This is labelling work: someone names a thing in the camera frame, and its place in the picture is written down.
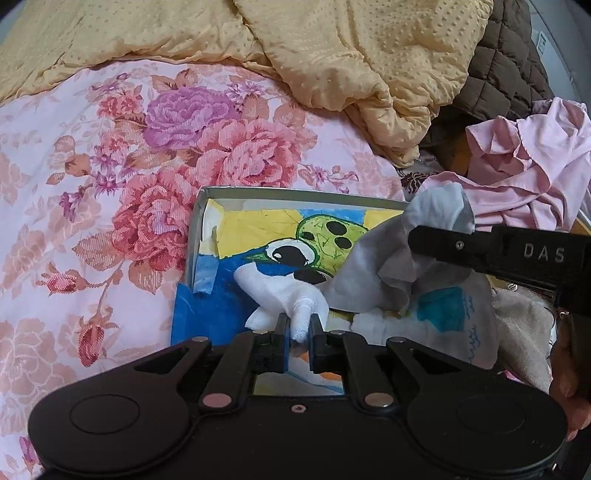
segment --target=human hand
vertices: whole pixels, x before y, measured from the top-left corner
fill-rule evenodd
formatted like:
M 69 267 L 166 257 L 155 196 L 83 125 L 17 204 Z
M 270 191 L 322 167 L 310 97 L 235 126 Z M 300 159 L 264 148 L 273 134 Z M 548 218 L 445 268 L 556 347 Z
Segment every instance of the human hand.
M 579 430 L 591 423 L 591 403 L 586 398 L 575 395 L 579 387 L 579 377 L 570 352 L 570 329 L 567 322 L 560 322 L 558 338 L 550 353 L 550 364 L 553 377 L 550 396 L 566 413 L 569 421 L 566 439 L 570 442 Z

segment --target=screw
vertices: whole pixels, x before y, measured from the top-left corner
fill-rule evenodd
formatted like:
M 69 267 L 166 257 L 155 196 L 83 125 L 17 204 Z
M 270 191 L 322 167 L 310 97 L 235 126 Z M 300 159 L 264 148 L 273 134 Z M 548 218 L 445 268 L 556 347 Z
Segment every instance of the screw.
M 306 411 L 306 407 L 303 405 L 292 405 L 291 411 L 293 413 L 304 413 Z
M 203 405 L 209 408 L 224 408 L 232 403 L 232 397 L 225 393 L 210 393 L 203 397 Z
M 382 392 L 370 393 L 364 398 L 364 400 L 367 405 L 376 408 L 386 408 L 394 403 L 394 398 L 392 395 Z

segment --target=black spot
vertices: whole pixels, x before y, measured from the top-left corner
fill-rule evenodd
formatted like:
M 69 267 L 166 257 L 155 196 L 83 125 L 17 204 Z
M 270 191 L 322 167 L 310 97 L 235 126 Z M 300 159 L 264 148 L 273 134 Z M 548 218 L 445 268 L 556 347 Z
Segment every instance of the black spot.
M 318 283 L 326 281 L 326 277 L 313 268 L 302 268 L 301 270 L 296 270 L 294 272 L 294 278 L 296 280 L 305 281 L 310 285 L 318 285 Z
M 301 250 L 293 245 L 283 245 L 273 250 L 273 259 L 289 267 L 305 267 L 308 263 Z
M 330 233 L 333 235 L 344 235 L 347 233 L 347 227 L 340 222 L 328 222 L 326 224 L 326 228 L 329 230 Z
M 314 241 L 314 234 L 312 232 L 302 232 L 301 237 L 304 240 L 309 240 L 310 242 Z
M 348 250 L 353 246 L 351 240 L 345 238 L 344 236 L 335 238 L 335 243 L 337 247 L 342 248 L 343 250 Z

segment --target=beige fabric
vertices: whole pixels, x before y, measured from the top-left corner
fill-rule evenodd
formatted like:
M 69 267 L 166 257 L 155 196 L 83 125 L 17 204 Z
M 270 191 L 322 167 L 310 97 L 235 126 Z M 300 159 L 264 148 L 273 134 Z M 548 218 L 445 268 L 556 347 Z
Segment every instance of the beige fabric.
M 234 59 L 302 104 L 347 109 L 398 166 L 467 78 L 493 0 L 27 0 L 0 102 L 122 57 Z

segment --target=pink shirt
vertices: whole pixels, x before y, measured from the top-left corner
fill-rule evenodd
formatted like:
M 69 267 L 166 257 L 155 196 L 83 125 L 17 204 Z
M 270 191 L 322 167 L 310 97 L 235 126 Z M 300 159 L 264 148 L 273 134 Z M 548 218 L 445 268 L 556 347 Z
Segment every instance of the pink shirt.
M 582 103 L 534 102 L 516 122 L 501 116 L 466 128 L 467 178 L 446 171 L 422 189 L 448 181 L 466 191 L 476 228 L 495 223 L 569 231 L 591 179 L 591 121 Z

